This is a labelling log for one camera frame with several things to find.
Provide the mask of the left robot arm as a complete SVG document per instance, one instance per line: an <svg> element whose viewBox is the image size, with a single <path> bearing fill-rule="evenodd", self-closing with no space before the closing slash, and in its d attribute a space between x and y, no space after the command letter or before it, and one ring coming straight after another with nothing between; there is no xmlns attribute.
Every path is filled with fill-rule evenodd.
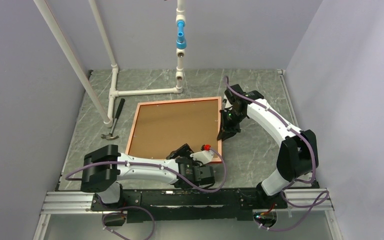
<svg viewBox="0 0 384 240"><path fill-rule="evenodd" d="M204 146L193 152L188 144L172 151L166 159L148 159L127 155L114 144L106 145L84 156L80 190L97 194L111 210L124 203L123 180L147 180L172 185L178 189L193 186L205 189L215 184L209 163L214 153Z"/></svg>

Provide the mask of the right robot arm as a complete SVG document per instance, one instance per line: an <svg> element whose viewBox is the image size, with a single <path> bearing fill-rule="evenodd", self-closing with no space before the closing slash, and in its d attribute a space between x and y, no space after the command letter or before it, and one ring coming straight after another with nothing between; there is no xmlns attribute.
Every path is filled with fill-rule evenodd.
<svg viewBox="0 0 384 240"><path fill-rule="evenodd" d="M275 195L300 181L301 176L314 174L318 164L317 139L312 130L301 130L274 110L256 90L244 92L238 85L227 85L224 92L225 108L221 110L221 124L217 139L225 141L241 132L240 123L252 119L278 144L276 168L258 184L256 203L267 208Z"/></svg>

